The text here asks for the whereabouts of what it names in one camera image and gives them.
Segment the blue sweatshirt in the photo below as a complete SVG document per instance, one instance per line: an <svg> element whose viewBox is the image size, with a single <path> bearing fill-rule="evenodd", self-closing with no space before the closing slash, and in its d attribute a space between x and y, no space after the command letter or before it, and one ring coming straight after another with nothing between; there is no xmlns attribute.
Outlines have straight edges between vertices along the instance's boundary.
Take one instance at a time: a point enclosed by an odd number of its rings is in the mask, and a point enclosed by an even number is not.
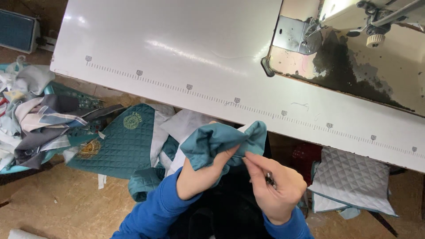
<svg viewBox="0 0 425 239"><path fill-rule="evenodd" d="M187 201L178 197L176 183L180 172L181 168L166 177L158 188L147 194L145 202L134 206L111 239L167 238L168 228L202 195L200 193ZM264 213L263 217L267 232L274 238L313 239L299 208L292 210L291 219L283 225L273 225Z"/></svg>

